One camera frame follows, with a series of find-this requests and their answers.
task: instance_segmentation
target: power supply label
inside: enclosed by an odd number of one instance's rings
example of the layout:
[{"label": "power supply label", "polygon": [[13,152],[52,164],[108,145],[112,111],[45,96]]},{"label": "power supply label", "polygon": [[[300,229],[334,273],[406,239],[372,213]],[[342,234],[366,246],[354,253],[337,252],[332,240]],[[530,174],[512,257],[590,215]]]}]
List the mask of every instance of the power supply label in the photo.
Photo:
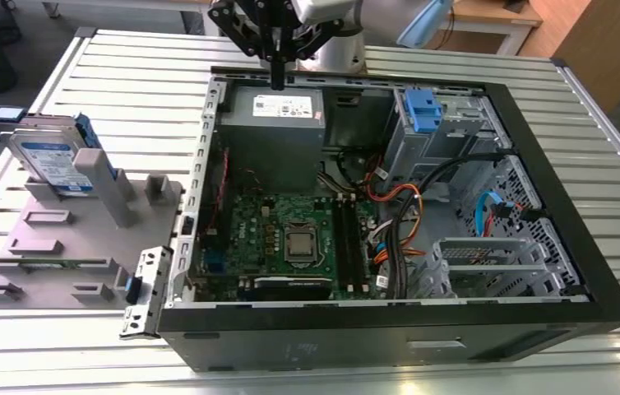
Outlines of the power supply label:
[{"label": "power supply label", "polygon": [[313,118],[312,97],[258,95],[253,98],[253,116]]},{"label": "power supply label", "polygon": [[61,191],[88,192],[92,183],[72,165],[76,156],[68,144],[24,142],[21,150],[41,177]]}]

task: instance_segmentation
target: white table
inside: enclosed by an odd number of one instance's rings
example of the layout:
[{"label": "white table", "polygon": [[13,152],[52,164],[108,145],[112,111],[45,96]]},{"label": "white table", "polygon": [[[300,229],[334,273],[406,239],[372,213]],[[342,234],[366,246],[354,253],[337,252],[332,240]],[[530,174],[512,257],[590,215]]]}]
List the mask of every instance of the white table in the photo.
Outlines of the white table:
[{"label": "white table", "polygon": [[[50,18],[60,17],[58,4],[76,4],[84,6],[105,6],[141,8],[153,10],[178,11],[182,17],[184,29],[188,34],[194,35],[220,35],[220,28],[208,17],[206,10],[209,3],[200,0],[58,0],[57,2],[42,2],[44,9]],[[202,26],[196,23],[201,15]],[[516,55],[524,41],[529,36],[530,30],[537,26],[534,21],[514,20],[508,23],[501,18],[484,21],[458,21],[456,20],[453,30],[469,31],[474,33],[492,33],[502,35],[505,38],[498,47],[497,55]],[[441,24],[441,29],[448,30],[449,22]]]},{"label": "white table", "polygon": [[[113,165],[189,183],[212,65],[256,64],[226,39],[100,30],[76,38],[32,111],[82,110]],[[573,75],[546,59],[368,48],[370,74],[505,83],[620,280],[620,136]],[[0,157],[0,248],[28,198]],[[0,311],[0,390],[122,394],[620,394],[620,329],[518,362],[194,374],[162,341],[117,339],[121,312]]]}]

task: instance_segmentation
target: expansion slot bracket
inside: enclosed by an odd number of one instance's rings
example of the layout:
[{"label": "expansion slot bracket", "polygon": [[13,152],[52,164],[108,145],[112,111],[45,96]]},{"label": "expansion slot bracket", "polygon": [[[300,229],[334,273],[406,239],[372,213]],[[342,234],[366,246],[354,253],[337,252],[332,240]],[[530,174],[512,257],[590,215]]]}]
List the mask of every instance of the expansion slot bracket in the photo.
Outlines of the expansion slot bracket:
[{"label": "expansion slot bracket", "polygon": [[141,251],[136,273],[126,283],[126,301],[120,339],[158,339],[158,315],[170,270],[172,250],[156,247]]}]

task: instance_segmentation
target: aluminum profile table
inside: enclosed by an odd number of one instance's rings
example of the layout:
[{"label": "aluminum profile table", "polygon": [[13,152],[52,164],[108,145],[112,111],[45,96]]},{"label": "aluminum profile table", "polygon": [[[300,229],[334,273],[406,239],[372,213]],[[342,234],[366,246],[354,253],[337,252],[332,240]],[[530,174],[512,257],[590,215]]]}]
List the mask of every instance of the aluminum profile table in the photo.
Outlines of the aluminum profile table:
[{"label": "aluminum profile table", "polygon": [[[76,38],[32,111],[82,111],[130,179],[182,184],[209,67],[257,65],[222,38],[98,30]],[[505,83],[620,280],[620,135],[573,74],[546,59],[368,48],[368,70]],[[28,199],[0,156],[0,248]],[[620,329],[508,364],[196,374],[162,341],[117,339],[118,311],[0,310],[0,390],[62,393],[620,394]]]}]

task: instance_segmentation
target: metal bracket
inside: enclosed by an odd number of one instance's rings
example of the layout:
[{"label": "metal bracket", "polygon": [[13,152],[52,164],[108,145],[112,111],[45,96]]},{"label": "metal bracket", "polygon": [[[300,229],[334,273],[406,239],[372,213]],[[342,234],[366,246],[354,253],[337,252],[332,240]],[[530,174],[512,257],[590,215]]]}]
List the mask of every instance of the metal bracket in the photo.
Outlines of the metal bracket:
[{"label": "metal bracket", "polygon": [[136,292],[136,304],[124,312],[121,340],[158,339],[158,315],[164,306],[164,292],[168,283],[173,252],[168,247],[141,251],[136,273],[129,279],[126,290]]},{"label": "metal bracket", "polygon": [[189,173],[192,174],[190,184],[185,187],[186,195],[182,199],[182,220],[178,221],[177,248],[174,257],[174,267],[170,269],[169,287],[165,290],[166,308],[172,308],[182,298],[182,288],[186,272],[193,265],[194,235],[200,226],[200,202],[204,185],[204,175],[208,172],[208,153],[212,148],[212,135],[216,122],[217,107],[224,102],[226,96],[226,83],[212,78],[209,81],[208,96],[201,113],[201,135],[197,155],[194,156]]}]

